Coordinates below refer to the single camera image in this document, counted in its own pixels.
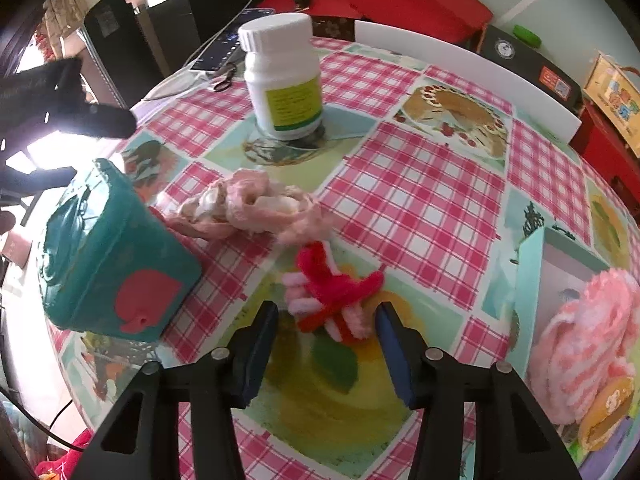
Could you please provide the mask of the person hand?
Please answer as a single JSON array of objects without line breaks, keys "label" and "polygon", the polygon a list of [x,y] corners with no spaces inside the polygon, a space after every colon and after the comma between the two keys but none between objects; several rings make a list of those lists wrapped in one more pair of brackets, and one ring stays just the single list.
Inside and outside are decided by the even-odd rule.
[{"label": "person hand", "polygon": [[11,211],[0,211],[0,235],[10,232],[16,223],[14,214]]}]

